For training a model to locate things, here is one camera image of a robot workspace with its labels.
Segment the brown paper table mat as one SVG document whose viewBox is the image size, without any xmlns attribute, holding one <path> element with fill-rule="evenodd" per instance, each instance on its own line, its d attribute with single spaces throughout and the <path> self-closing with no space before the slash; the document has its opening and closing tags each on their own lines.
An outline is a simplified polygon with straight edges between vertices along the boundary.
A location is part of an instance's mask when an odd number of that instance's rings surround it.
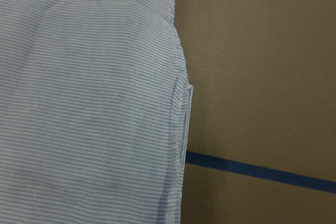
<svg viewBox="0 0 336 224">
<path fill-rule="evenodd" d="M 335 0 L 176 0 L 182 223 L 335 223 Z"/>
</svg>

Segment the light blue striped shirt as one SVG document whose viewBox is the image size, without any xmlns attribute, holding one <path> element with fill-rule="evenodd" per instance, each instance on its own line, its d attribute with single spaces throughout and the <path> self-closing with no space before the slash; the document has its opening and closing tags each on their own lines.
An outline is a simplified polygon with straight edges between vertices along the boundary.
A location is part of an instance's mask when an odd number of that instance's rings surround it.
<svg viewBox="0 0 336 224">
<path fill-rule="evenodd" d="M 1 223 L 180 223 L 175 0 L 1 0 Z"/>
</svg>

